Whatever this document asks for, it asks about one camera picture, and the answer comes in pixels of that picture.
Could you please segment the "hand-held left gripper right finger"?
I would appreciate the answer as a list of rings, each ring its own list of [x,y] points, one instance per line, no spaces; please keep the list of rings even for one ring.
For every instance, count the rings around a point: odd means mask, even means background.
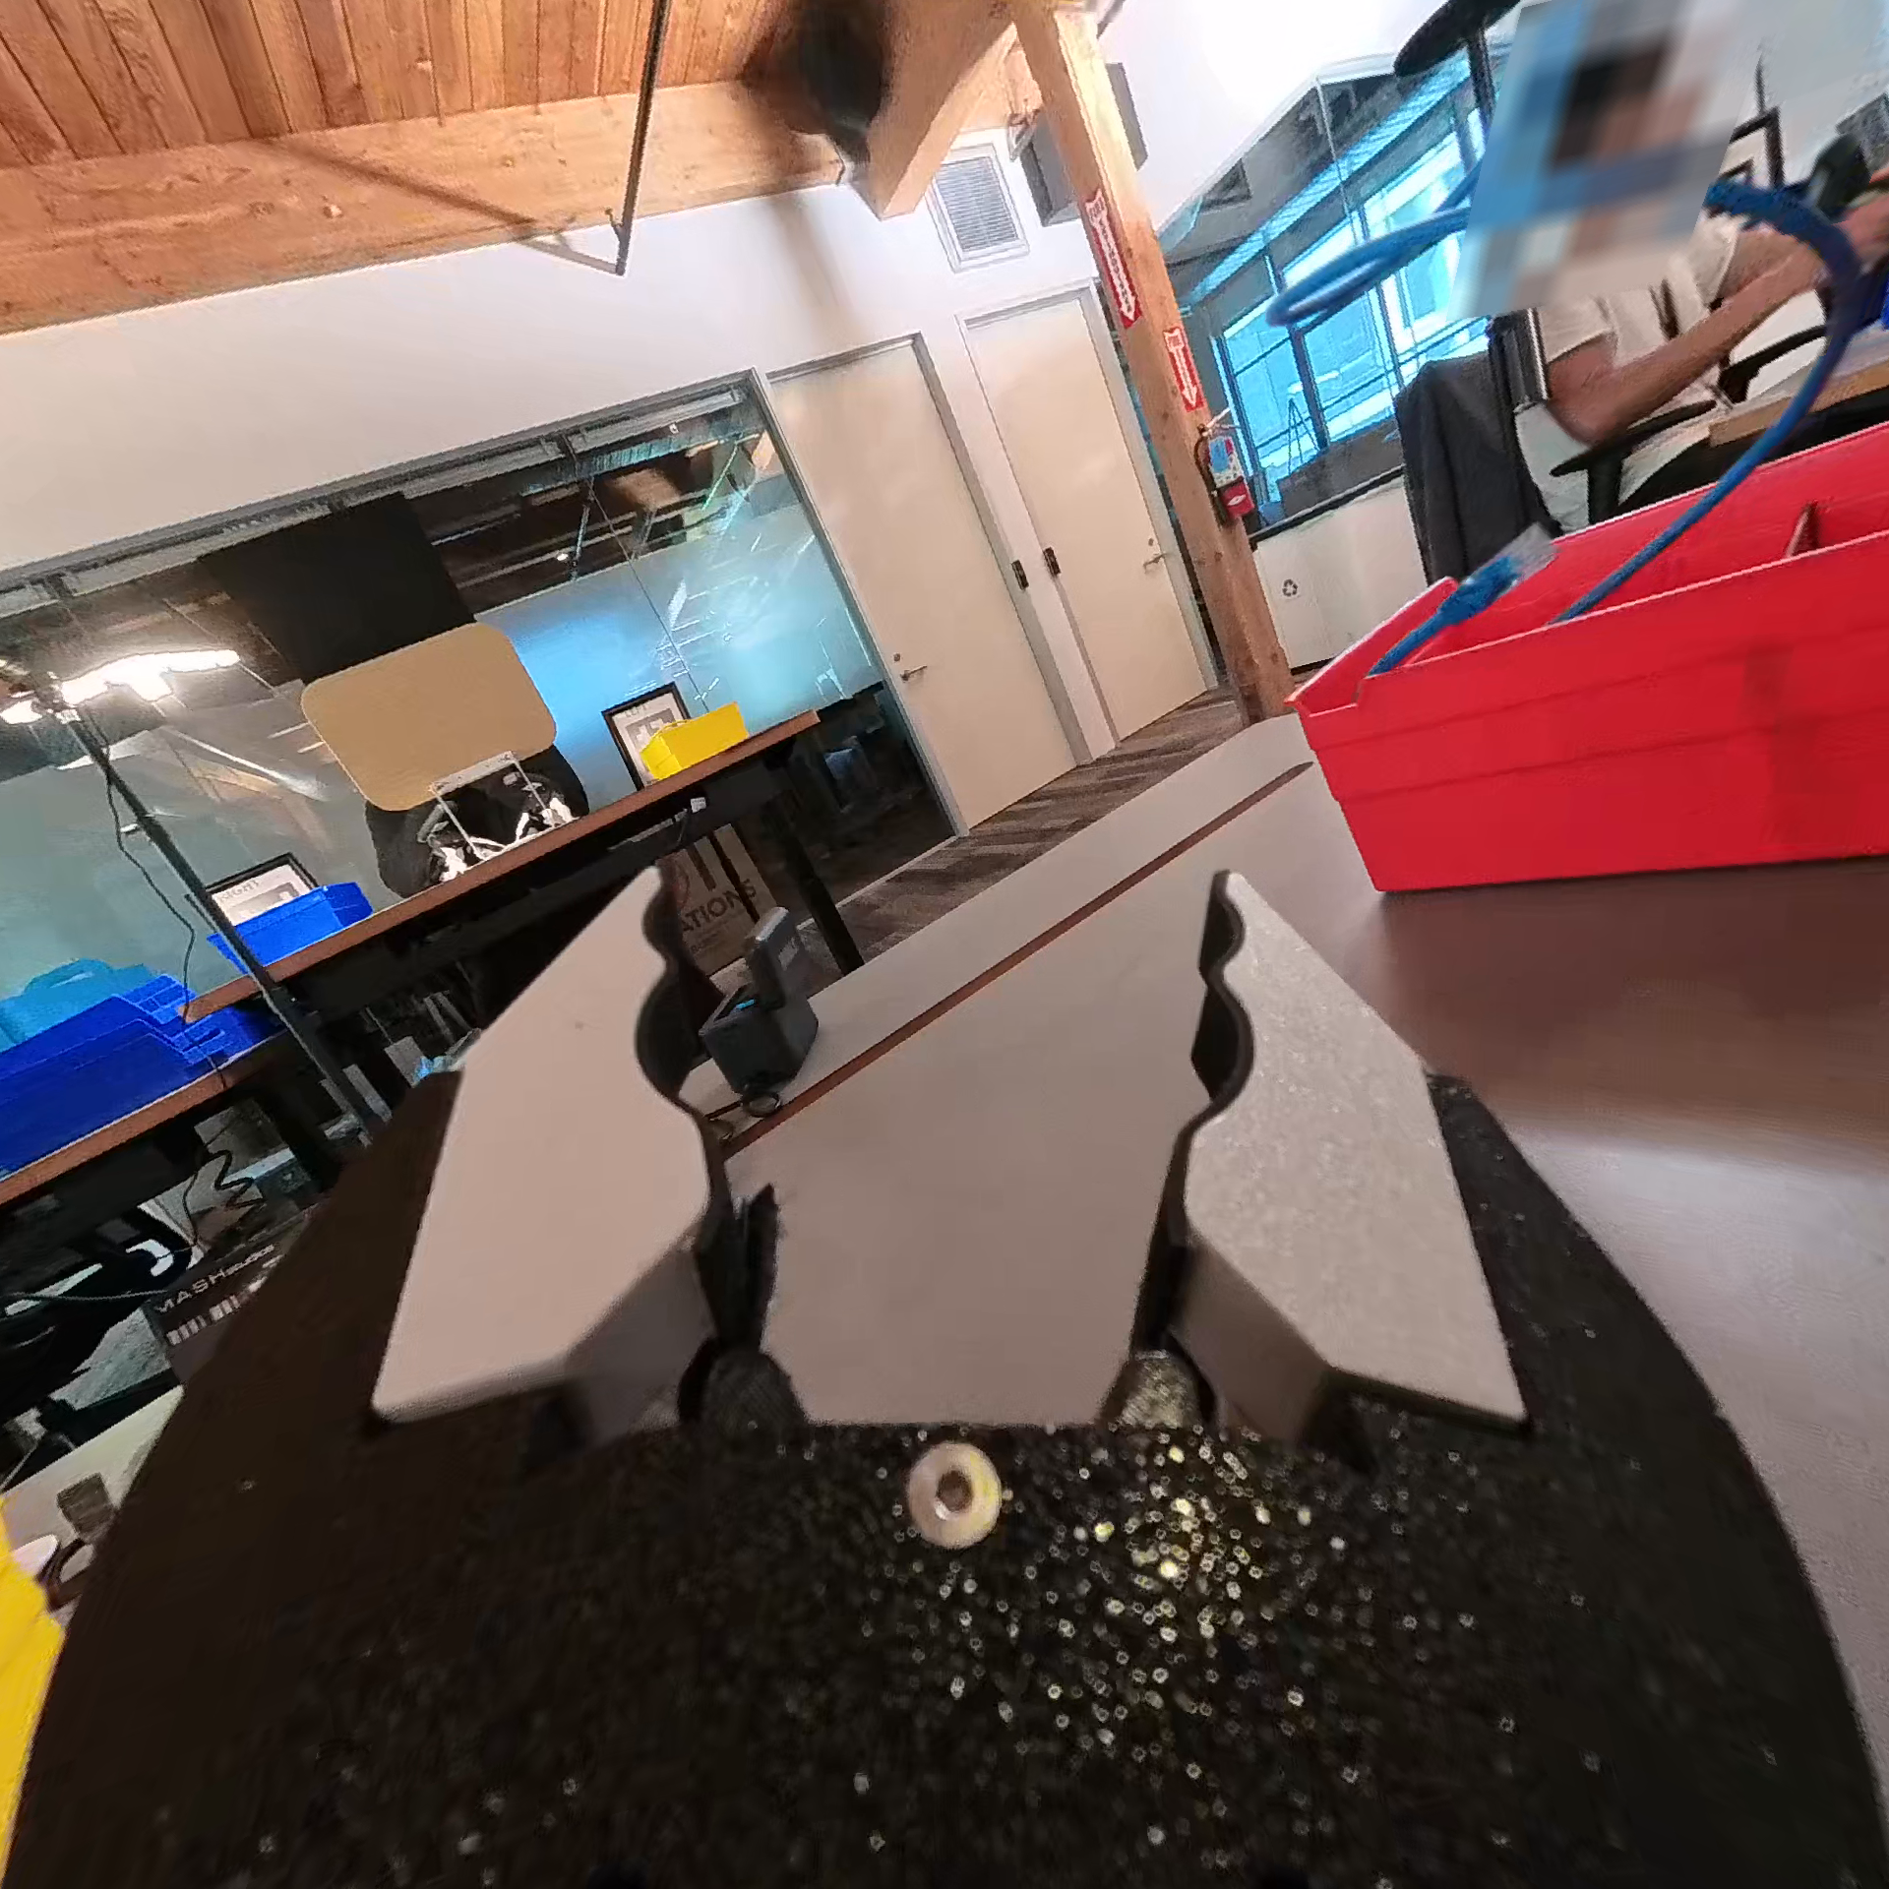
[[[1367,1399],[1522,1437],[1426,1065],[1237,870],[1176,915],[1097,1102],[1099,1421],[1325,1447]]]

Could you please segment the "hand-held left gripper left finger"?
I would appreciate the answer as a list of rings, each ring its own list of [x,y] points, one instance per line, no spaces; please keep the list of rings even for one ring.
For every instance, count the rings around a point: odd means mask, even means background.
[[[465,1053],[371,1390],[389,1425],[552,1396],[593,1443],[684,1415],[759,1354],[770,1191],[735,1201],[680,1098],[688,1018],[656,868]]]

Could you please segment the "black battery charger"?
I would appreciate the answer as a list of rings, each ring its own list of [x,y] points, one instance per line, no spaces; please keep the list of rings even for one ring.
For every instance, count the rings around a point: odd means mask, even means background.
[[[704,1112],[706,1122],[733,1114],[770,1116],[808,1061],[818,1018],[800,988],[804,959],[788,910],[769,910],[753,927],[743,955],[745,984],[725,996],[696,1033],[700,1051],[719,1075],[729,1100]]]

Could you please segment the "printed cardboard box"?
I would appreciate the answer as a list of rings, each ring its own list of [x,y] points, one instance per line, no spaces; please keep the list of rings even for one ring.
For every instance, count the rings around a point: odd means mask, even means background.
[[[711,980],[743,959],[751,933],[782,906],[735,825],[672,849],[658,870],[670,890],[682,945]]]

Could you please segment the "wooden table with black legs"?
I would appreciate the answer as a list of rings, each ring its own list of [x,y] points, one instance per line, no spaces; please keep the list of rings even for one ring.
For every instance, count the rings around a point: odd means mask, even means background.
[[[863,955],[786,819],[790,756],[814,734],[800,713],[625,799],[379,910],[281,957],[269,978],[318,1024],[338,1026],[426,980],[473,965],[509,939],[611,894],[664,854],[741,819],[772,835],[786,878],[841,974]]]
[[[1,1181],[1,1266],[74,1250],[111,1222],[190,1183],[212,1159],[198,1130],[255,1102],[271,1130],[286,1122],[288,1073],[304,1065],[284,1039],[261,1043],[196,1081],[42,1154]]]

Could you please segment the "dark storage box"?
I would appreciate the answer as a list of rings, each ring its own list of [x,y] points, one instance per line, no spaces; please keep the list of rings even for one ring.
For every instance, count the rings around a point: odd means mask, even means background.
[[[255,1209],[216,1234],[176,1281],[143,1303],[141,1317],[176,1386],[186,1386],[208,1364],[227,1323],[263,1287],[316,1211],[312,1203]]]

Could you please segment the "black printed hoodie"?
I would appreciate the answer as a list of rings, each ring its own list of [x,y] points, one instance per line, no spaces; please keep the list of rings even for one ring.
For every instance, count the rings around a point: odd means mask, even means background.
[[[399,900],[458,880],[589,811],[578,772],[556,748],[507,758],[404,811],[361,809],[379,880]]]

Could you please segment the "low blue plastic bin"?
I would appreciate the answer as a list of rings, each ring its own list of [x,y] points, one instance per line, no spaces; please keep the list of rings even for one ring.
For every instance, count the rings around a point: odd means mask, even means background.
[[[233,919],[229,929],[247,955],[263,967],[296,957],[318,943],[373,917],[365,890],[353,882],[318,886],[255,915]]]

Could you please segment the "framed tag sign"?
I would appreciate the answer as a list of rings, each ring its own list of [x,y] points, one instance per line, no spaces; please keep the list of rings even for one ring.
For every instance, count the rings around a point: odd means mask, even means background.
[[[212,882],[206,900],[225,925],[241,927],[318,888],[318,878],[294,854],[279,854]]]
[[[623,760],[631,791],[645,791],[656,782],[656,774],[648,770],[645,760],[648,744],[672,727],[690,721],[690,717],[692,709],[672,681],[629,697],[603,713],[603,727]]]

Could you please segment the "small yellow bin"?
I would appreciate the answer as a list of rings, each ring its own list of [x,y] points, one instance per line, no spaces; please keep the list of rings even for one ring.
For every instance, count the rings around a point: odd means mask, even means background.
[[[743,711],[725,703],[700,717],[654,725],[635,752],[635,768],[647,786],[654,786],[704,766],[745,740]]]

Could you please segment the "tall blue bin stack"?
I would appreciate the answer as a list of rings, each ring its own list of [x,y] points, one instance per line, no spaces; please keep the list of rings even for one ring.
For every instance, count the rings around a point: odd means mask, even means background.
[[[279,1033],[267,1010],[184,1018],[194,992],[143,965],[76,959],[1,1000],[1,1173],[214,1075]]]

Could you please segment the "plain wooden board stand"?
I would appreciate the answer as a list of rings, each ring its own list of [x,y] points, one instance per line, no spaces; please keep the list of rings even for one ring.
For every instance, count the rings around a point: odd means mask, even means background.
[[[434,809],[456,829],[456,795],[513,788],[540,823],[554,819],[528,772],[554,746],[554,717],[493,626],[444,630],[312,679],[298,709],[371,809]]]

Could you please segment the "black tripod stand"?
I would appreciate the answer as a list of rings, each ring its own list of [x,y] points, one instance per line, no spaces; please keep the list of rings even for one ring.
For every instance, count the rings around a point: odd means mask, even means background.
[[[111,758],[109,746],[96,734],[86,721],[82,707],[66,701],[58,677],[44,669],[31,669],[13,660],[1,660],[3,697],[7,703],[17,699],[33,707],[35,713],[52,719],[66,729],[82,754],[90,760],[105,784],[105,801],[113,813],[129,815],[137,833],[143,835],[153,852],[166,864],[182,894],[200,913],[204,925],[214,937],[221,939],[239,972],[251,984],[255,998],[267,1008],[271,1018],[292,1041],[300,1057],[320,1079],[342,1116],[347,1122],[351,1138],[363,1150],[371,1148],[381,1118],[375,1106],[365,1098],[365,1089],[342,1065],[336,1051],[326,1043],[320,1026],[310,1014],[281,986],[235,925],[221,913],[210,888],[188,862],[176,839],[168,833],[155,811],[139,797],[127,782],[121,768]]]

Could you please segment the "red plastic bin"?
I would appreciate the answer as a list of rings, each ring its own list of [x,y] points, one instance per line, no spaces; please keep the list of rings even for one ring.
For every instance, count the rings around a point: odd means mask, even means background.
[[[1593,610],[1685,500],[1552,557],[1392,668],[1441,579],[1292,699],[1380,892],[1886,851],[1886,433],[1766,463]]]

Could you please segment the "white cabinet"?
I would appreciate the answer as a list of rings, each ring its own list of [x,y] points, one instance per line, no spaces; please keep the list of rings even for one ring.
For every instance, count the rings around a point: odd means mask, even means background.
[[[1251,553],[1290,673],[1337,658],[1430,585],[1402,475],[1262,532]]]

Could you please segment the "white door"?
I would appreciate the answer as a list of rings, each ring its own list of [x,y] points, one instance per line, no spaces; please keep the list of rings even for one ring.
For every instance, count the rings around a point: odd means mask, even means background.
[[[918,345],[772,376],[767,404],[953,827],[1072,768]]]
[[[1091,300],[969,319],[965,351],[1103,725],[1138,736],[1211,685]]]

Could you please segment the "yellow plastic bin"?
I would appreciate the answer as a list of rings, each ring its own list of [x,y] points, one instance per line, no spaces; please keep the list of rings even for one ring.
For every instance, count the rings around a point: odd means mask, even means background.
[[[15,1541],[1,1523],[1,1864],[7,1864],[37,1724],[62,1649],[56,1533]]]

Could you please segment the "dark hanging jacket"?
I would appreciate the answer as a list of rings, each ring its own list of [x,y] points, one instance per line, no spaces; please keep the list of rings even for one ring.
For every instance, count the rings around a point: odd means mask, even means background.
[[[1558,538],[1489,345],[1422,364],[1392,416],[1404,504],[1430,585],[1469,577],[1524,532]]]

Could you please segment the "wooden pillar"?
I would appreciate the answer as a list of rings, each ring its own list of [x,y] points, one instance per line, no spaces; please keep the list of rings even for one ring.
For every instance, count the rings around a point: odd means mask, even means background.
[[[1201,477],[1205,386],[1176,303],[1158,229],[1081,4],[1011,2],[1016,46],[1072,187],[1127,378],[1205,622],[1245,721],[1288,713],[1292,677],[1243,524],[1223,524]]]

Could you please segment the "large paned window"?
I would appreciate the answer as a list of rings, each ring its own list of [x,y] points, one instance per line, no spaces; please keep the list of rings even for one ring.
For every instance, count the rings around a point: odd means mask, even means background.
[[[1426,223],[1481,148],[1461,56],[1414,79],[1321,75],[1166,225],[1201,386],[1237,437],[1260,526],[1396,475],[1400,392],[1487,339],[1485,321],[1451,317],[1455,239],[1310,323],[1274,325],[1264,309],[1361,244]]]

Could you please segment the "black metal rod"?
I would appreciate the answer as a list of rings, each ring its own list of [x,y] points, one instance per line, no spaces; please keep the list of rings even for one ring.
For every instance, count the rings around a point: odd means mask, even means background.
[[[534,124],[556,162],[552,201],[532,215],[530,248],[603,270],[601,250],[576,241],[605,227],[609,270],[627,274],[639,211],[648,207],[648,150],[672,4],[570,4],[562,99],[536,107]]]

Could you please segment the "wall air vent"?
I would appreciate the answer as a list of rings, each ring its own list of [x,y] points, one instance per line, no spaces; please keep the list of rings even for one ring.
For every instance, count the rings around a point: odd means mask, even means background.
[[[952,272],[989,270],[1028,254],[1026,227],[995,146],[946,154],[924,201]]]

